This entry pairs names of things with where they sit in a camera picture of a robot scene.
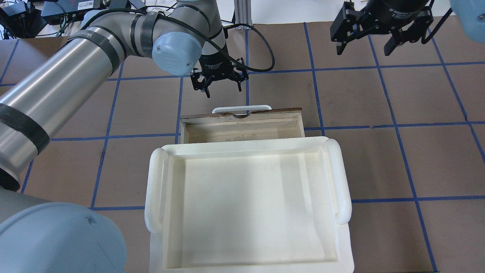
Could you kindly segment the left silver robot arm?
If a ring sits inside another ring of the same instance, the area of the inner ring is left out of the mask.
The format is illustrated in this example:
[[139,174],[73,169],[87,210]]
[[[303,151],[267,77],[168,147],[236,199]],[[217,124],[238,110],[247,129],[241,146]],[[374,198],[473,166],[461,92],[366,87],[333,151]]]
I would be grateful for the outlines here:
[[118,226],[85,206],[19,193],[19,174],[128,56],[189,74],[207,45],[229,60],[215,0],[178,0],[169,16],[100,11],[45,64],[1,97],[1,272],[123,273]]

